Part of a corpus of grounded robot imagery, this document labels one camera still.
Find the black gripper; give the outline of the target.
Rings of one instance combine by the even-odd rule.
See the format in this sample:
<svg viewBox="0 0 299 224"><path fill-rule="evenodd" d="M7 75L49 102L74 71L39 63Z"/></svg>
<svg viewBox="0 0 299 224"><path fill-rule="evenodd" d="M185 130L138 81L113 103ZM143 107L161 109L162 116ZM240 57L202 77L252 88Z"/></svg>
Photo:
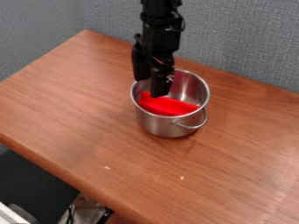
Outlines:
<svg viewBox="0 0 299 224"><path fill-rule="evenodd" d="M131 58L137 81L151 77L151 96L169 95L174 83L174 53L181 47L186 22L183 0L141 0L143 32L135 35ZM149 58L157 60L150 67Z"/></svg>

